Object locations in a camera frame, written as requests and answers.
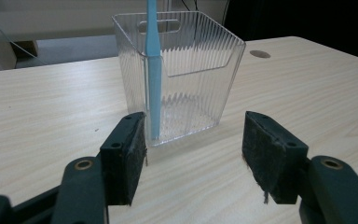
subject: bolt hole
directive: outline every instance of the bolt hole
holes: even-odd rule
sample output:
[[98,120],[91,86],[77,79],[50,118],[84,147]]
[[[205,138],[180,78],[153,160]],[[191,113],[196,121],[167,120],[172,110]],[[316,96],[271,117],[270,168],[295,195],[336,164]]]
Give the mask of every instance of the bolt hole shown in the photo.
[[287,146],[289,146],[289,147],[296,147],[297,144],[294,143],[294,142],[288,142],[288,143],[287,143]]
[[83,160],[83,161],[78,161],[75,164],[75,169],[77,170],[87,170],[92,166],[92,161],[89,160]]
[[322,164],[330,169],[335,169],[335,170],[342,169],[342,164],[338,161],[324,159],[324,160],[322,160]]
[[111,146],[112,148],[121,148],[121,143],[114,143]]
[[269,55],[267,52],[261,50],[251,50],[250,53],[256,58],[267,59],[271,57],[271,55]]

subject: light wood tabletop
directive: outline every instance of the light wood tabletop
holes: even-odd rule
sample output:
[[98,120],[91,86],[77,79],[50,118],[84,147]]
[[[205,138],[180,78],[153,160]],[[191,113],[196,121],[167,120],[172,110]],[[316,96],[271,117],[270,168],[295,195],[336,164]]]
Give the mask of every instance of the light wood tabletop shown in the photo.
[[[132,206],[111,206],[111,223],[300,223],[300,198],[263,204],[242,160],[247,110],[358,174],[358,58],[298,37],[250,41],[220,124],[149,148]],[[0,194],[16,205],[56,187],[126,115],[118,58],[1,71]]]

